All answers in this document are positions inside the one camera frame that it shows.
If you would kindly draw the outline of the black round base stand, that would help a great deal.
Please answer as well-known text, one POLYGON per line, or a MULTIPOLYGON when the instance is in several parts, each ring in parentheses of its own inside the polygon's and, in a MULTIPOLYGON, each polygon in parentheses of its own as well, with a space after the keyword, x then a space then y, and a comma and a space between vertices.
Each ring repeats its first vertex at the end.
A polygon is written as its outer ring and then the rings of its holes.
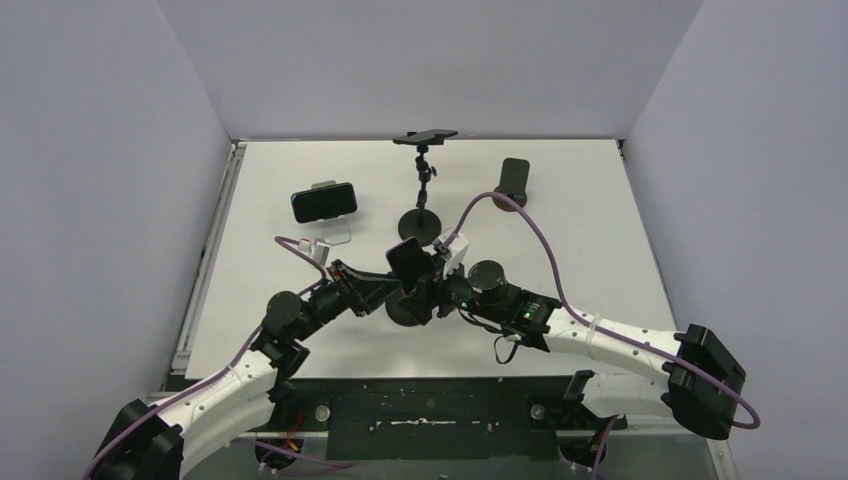
POLYGON ((400 300, 402 297, 403 291, 397 290, 393 292, 392 295, 386 300, 384 306, 389 319, 393 323, 403 327, 420 326, 420 321, 410 311, 408 311, 400 304, 400 300))

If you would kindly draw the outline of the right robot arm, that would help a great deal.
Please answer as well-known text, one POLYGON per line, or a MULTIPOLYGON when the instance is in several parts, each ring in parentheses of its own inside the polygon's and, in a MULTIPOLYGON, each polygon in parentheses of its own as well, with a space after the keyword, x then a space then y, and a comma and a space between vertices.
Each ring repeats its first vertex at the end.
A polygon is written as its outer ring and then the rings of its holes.
POLYGON ((673 418, 705 438, 726 440, 737 427, 746 372, 710 329, 634 327, 579 310, 510 284, 500 264, 486 260, 469 274, 456 270, 421 277, 399 301, 418 322, 457 310, 495 324, 522 346, 573 354, 616 368, 577 373, 562 400, 565 419, 586 427, 597 418, 654 415, 673 418))

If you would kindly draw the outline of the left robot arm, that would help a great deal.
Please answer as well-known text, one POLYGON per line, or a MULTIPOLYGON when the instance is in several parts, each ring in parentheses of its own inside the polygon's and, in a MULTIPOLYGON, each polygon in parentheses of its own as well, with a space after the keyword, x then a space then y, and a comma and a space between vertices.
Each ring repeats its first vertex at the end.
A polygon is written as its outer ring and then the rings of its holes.
POLYGON ((352 269, 339 260, 307 299, 282 291, 260 326, 217 373, 153 404, 123 407, 86 467, 86 479, 182 479, 236 437, 295 419, 287 383, 309 350, 303 340, 351 311, 367 316, 402 287, 393 274, 352 269))

